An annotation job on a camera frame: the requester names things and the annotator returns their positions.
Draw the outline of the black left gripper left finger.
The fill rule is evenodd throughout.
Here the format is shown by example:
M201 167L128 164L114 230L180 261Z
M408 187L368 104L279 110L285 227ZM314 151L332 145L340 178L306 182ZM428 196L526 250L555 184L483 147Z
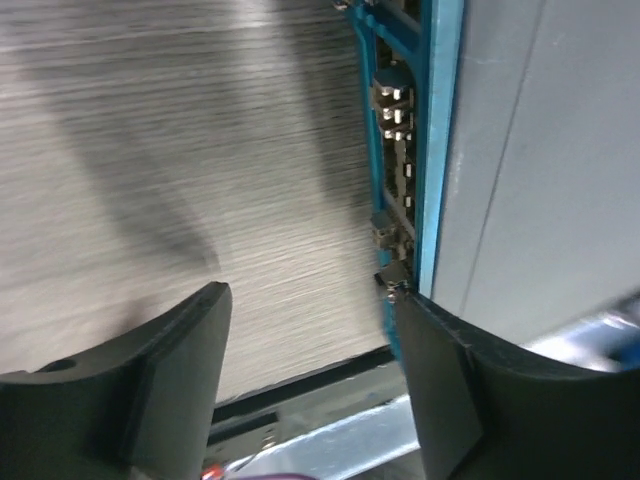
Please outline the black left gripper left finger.
M118 337L1 377L5 479L196 479L232 293L212 282Z

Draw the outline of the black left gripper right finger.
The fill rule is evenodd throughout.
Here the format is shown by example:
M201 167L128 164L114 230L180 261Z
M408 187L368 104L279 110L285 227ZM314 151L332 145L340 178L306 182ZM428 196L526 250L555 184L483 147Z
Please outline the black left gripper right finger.
M538 355L413 292L395 301L430 479L635 479L639 374Z

